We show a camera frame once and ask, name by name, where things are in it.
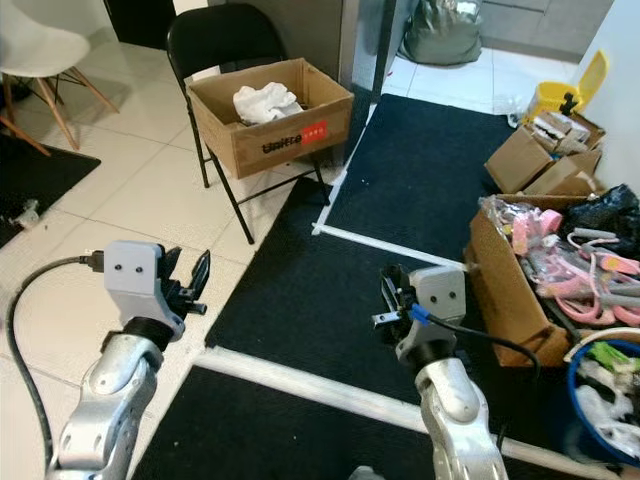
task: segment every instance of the chair leg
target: chair leg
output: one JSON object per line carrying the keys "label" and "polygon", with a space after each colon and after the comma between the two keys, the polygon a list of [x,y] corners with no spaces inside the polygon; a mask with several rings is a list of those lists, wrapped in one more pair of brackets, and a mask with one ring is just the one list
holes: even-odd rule
{"label": "chair leg", "polygon": [[316,158],[313,159],[313,168],[316,171],[316,176],[318,177],[318,182],[320,183],[320,190],[322,191],[322,196],[324,197],[324,204],[329,206],[331,205],[331,200],[329,200],[329,192],[327,191],[327,186],[322,180],[322,174],[320,173],[320,162]]}
{"label": "chair leg", "polygon": [[209,150],[209,154],[211,155],[211,160],[213,164],[216,166],[216,170],[218,171],[218,175],[220,175],[220,181],[224,186],[227,195],[229,196],[229,200],[231,200],[231,205],[233,205],[233,210],[236,212],[236,216],[238,217],[238,221],[240,222],[240,226],[244,231],[245,236],[247,237],[247,242],[249,245],[253,245],[255,241],[253,240],[253,236],[251,236],[251,232],[249,231],[249,227],[247,226],[247,222],[244,220],[244,216],[242,215],[242,211],[240,210],[240,205],[236,201],[236,197],[233,195],[231,191],[231,187],[229,186],[229,182],[227,181],[227,176],[224,174],[224,170],[222,170],[222,165],[220,165],[220,160],[218,157],[214,155],[214,153]]}
{"label": "chair leg", "polygon": [[193,132],[193,139],[196,142],[196,151],[198,152],[198,162],[200,163],[200,172],[202,173],[202,182],[204,188],[209,188],[209,177],[207,176],[207,168],[205,167],[204,155],[202,153],[202,145],[200,144],[200,132],[198,131],[198,124],[193,116],[193,111],[190,106],[187,106],[189,113],[189,121],[191,122],[191,131]]}
{"label": "chair leg", "polygon": [[102,103],[104,103],[107,107],[109,107],[115,113],[120,113],[118,111],[118,109],[116,108],[116,106],[113,103],[111,103],[111,101],[107,97],[105,97],[102,93],[100,93],[100,90],[98,90],[96,87],[94,87],[93,84],[87,79],[87,77],[85,77],[80,72],[80,70],[78,70],[76,67],[71,67],[69,70],[71,70],[71,73],[73,73],[75,75],[75,77],[82,84],[84,84],[85,87],[87,87],[89,90],[91,90],[91,93],[93,93],[96,97],[98,97],[98,100],[100,100]]}
{"label": "chair leg", "polygon": [[73,139],[73,136],[71,136],[71,132],[69,131],[69,127],[67,127],[67,123],[64,121],[64,118],[62,118],[62,115],[60,115],[60,110],[58,110],[58,106],[53,99],[53,92],[49,88],[49,85],[42,78],[36,78],[36,81],[38,82],[38,85],[40,85],[42,94],[49,104],[49,108],[51,109],[53,116],[56,118],[56,122],[58,122],[62,133],[64,133],[65,137],[67,137],[67,140],[69,141],[71,147],[74,150],[79,150],[80,147],[78,146],[78,143]]}
{"label": "chair leg", "polygon": [[11,81],[9,75],[2,74],[2,91],[4,93],[4,103],[7,107],[7,117],[11,123],[16,121],[16,116],[13,112],[13,97],[11,96]]}
{"label": "chair leg", "polygon": [[55,87],[53,86],[53,82],[51,81],[50,78],[45,78],[44,81],[47,82],[47,85],[49,85],[49,89],[53,92],[53,101],[55,103],[59,103],[60,105],[62,105],[64,107],[64,100],[62,100],[62,97],[58,93],[58,79],[56,78],[56,86]]}
{"label": "chair leg", "polygon": [[1,115],[0,115],[0,123],[6,126],[11,131],[11,133],[16,135],[18,138],[23,139],[25,142],[27,142],[29,145],[31,145],[33,148],[38,150],[43,155],[46,155],[47,157],[51,156],[51,153],[49,153],[49,151],[46,148],[44,148],[39,142],[31,138],[29,135],[27,135],[27,133],[24,130],[17,127],[16,125],[13,124],[13,122],[11,122],[10,120],[7,120]]}

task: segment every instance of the black cable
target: black cable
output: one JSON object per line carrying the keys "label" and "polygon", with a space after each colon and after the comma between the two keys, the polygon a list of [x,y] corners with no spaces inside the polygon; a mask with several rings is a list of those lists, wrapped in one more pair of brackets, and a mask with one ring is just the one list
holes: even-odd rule
{"label": "black cable", "polygon": [[486,340],[487,342],[496,343],[498,345],[502,345],[503,347],[507,347],[513,351],[523,354],[531,363],[533,363],[533,381],[537,383],[538,378],[540,378],[540,361],[535,353],[533,353],[528,348],[523,347],[522,345],[518,345],[510,340],[505,340],[504,338],[494,337],[489,335],[488,333],[480,332],[479,330],[473,330],[471,328],[460,327],[457,325],[452,325],[450,323],[445,322],[444,320],[436,317],[433,314],[429,314],[429,318],[427,319],[430,322],[435,323],[436,325],[446,328],[447,330],[451,330],[457,333],[463,333],[465,335],[474,335],[478,338]]}
{"label": "black cable", "polygon": [[[531,363],[533,363],[533,378],[532,378],[532,383],[533,383],[533,388],[535,389],[538,385],[538,379],[540,378],[540,361],[538,360],[538,357],[536,356],[535,353],[533,353],[531,350],[529,350],[528,348],[523,347],[522,345],[518,345],[517,343],[511,342],[509,340],[505,340],[504,338],[500,338],[500,337],[494,337],[492,335],[489,335],[487,333],[484,332],[480,332],[478,330],[473,330],[471,328],[466,328],[466,327],[460,327],[457,325],[451,325],[450,323],[445,322],[444,320],[429,314],[429,318],[428,321],[435,323],[436,325],[442,327],[442,328],[446,328],[447,330],[451,330],[453,332],[458,332],[458,333],[462,333],[465,335],[473,335],[476,336],[478,338],[481,338],[483,340],[486,340],[488,342],[491,343],[497,343],[498,345],[502,345],[503,347],[507,347],[511,350],[514,350],[518,353],[523,354],[524,356],[526,356],[529,360],[531,360]],[[502,443],[504,442],[504,437],[507,433],[507,428],[508,428],[509,422],[504,422],[502,424],[502,426],[500,427],[500,432],[498,433],[498,436],[496,438],[496,447],[498,447],[498,451],[500,453],[502,453]]]}
{"label": "black cable", "polygon": [[14,330],[14,317],[16,313],[16,308],[18,307],[18,302],[20,301],[20,297],[25,292],[27,287],[31,285],[38,277],[43,275],[44,273],[53,270],[54,268],[61,267],[63,265],[71,265],[74,263],[86,264],[90,257],[68,257],[60,260],[56,260],[54,262],[48,263],[44,267],[39,268],[31,275],[29,275],[20,285],[20,288],[16,291],[14,297],[11,299],[9,303],[9,309],[7,310],[7,341],[9,343],[9,349],[13,355],[13,358],[16,362],[16,366],[18,367],[18,371],[24,380],[25,385],[27,386],[27,390],[29,391],[29,395],[31,396],[31,400],[33,401],[33,406],[38,414],[38,421],[40,422],[40,430],[42,431],[42,439],[44,441],[44,468],[45,472],[51,463],[51,459],[53,458],[53,439],[51,436],[51,427],[49,426],[49,419],[47,418],[47,412],[44,409],[44,404],[42,403],[42,398],[40,397],[40,393],[38,392],[38,387],[33,381],[33,377],[31,373],[29,373],[29,368],[22,358],[22,354],[20,353],[20,349],[18,348],[18,343],[16,341],[16,332]]}

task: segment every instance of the black mat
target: black mat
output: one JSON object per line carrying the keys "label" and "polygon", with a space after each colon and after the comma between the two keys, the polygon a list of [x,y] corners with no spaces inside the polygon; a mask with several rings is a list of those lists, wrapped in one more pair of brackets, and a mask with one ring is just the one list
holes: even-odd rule
{"label": "black mat", "polygon": [[38,200],[37,212],[42,214],[100,165],[96,158],[45,147],[51,157],[22,140],[0,134],[0,247],[22,229],[8,219],[22,213],[26,200]]}
{"label": "black mat", "polygon": [[497,192],[484,162],[511,133],[503,116],[383,95],[326,223],[459,259],[478,197]]}
{"label": "black mat", "polygon": [[[194,367],[134,480],[347,480],[359,465],[386,480],[434,479],[429,437]],[[570,480],[505,459],[512,480]]]}
{"label": "black mat", "polygon": [[[316,184],[299,181],[206,343],[418,404],[412,376],[379,341],[370,317],[383,311],[382,267],[426,264],[329,235],[311,236],[321,208]],[[465,325],[482,329],[470,285],[467,300]],[[461,337],[459,346],[487,396],[492,430],[510,419],[510,437],[551,446],[540,422],[548,411],[532,392],[530,370],[500,368],[490,345],[475,339]],[[561,375],[549,376],[540,396],[562,383]]]}

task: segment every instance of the yellow trash bin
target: yellow trash bin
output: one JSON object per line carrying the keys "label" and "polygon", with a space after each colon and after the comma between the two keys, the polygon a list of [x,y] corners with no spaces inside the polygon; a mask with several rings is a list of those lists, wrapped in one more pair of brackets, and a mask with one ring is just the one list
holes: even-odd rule
{"label": "yellow trash bin", "polygon": [[571,93],[573,101],[578,103],[574,110],[583,110],[604,82],[608,71],[609,61],[602,50],[598,50],[577,87],[561,82],[539,83],[523,122],[531,123],[543,110],[559,112],[560,106],[566,103],[564,96],[567,93]]}

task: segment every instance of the green object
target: green object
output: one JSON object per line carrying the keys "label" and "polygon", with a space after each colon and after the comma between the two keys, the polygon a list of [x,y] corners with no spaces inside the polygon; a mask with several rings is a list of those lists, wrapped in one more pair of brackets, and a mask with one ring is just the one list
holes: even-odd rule
{"label": "green object", "polygon": [[640,370],[640,358],[629,358],[607,342],[595,342],[587,355],[611,372],[618,371],[616,365],[629,366],[630,373]]}
{"label": "green object", "polygon": [[480,56],[480,0],[420,0],[400,46],[417,63],[455,65]]}

